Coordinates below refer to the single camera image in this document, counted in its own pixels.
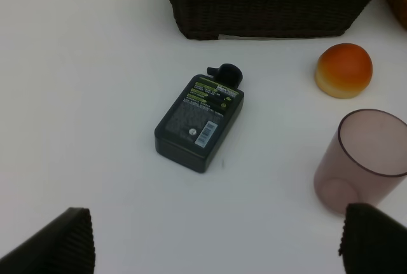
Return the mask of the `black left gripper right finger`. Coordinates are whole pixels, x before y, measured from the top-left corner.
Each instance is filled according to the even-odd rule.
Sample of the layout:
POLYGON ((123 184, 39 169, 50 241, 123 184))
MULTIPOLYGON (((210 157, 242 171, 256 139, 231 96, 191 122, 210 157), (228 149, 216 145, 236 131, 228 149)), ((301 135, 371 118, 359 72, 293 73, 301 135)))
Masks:
POLYGON ((406 273, 406 226, 368 203, 350 203, 338 254, 346 273, 406 273))

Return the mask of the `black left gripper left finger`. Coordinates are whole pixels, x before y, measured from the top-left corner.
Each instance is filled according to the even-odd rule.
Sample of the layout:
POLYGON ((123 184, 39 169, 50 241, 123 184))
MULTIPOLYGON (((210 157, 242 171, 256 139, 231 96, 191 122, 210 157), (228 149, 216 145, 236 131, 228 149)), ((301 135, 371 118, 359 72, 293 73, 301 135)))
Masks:
POLYGON ((1 258, 1 273, 93 273, 95 244, 86 208, 70 207, 1 258))

